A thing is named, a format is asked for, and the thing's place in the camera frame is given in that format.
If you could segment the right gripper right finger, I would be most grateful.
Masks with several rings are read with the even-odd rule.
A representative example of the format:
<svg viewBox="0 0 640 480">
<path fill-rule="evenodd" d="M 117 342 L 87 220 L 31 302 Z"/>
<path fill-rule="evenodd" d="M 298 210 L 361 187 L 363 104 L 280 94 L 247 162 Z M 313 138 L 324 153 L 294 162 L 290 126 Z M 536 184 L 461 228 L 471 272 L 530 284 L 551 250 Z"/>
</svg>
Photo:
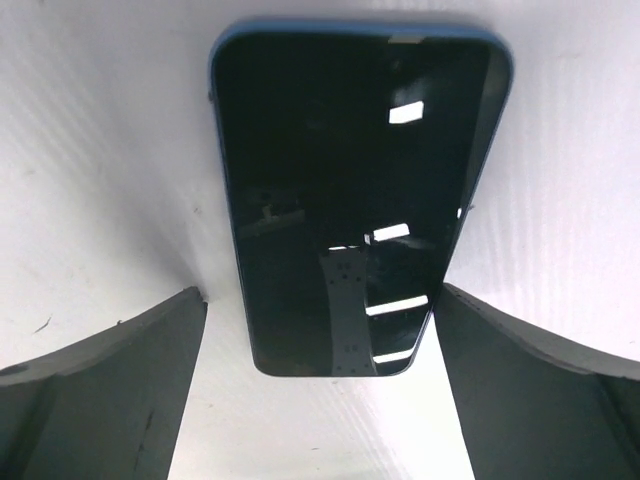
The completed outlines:
<svg viewBox="0 0 640 480">
<path fill-rule="evenodd" d="M 475 478 L 638 478 L 638 362 L 451 284 L 435 326 Z"/>
</svg>

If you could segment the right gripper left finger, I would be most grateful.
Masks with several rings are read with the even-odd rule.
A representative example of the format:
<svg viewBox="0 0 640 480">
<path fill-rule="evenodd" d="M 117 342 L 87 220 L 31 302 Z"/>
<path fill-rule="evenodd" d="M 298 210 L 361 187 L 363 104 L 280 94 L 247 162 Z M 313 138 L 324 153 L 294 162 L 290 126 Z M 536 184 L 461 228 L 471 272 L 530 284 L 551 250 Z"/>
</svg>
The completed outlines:
<svg viewBox="0 0 640 480">
<path fill-rule="evenodd" d="M 2 369 L 2 478 L 167 478 L 206 316 L 190 287 Z"/>
</svg>

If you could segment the blue phone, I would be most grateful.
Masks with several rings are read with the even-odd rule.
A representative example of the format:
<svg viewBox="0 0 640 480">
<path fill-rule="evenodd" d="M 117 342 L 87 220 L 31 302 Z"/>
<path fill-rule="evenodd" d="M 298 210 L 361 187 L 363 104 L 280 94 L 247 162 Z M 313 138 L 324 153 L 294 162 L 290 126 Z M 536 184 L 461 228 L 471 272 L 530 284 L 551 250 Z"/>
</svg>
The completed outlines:
<svg viewBox="0 0 640 480">
<path fill-rule="evenodd" d="M 476 25 L 263 18 L 221 35 L 210 99 L 259 371 L 408 368 L 513 76 Z"/>
</svg>

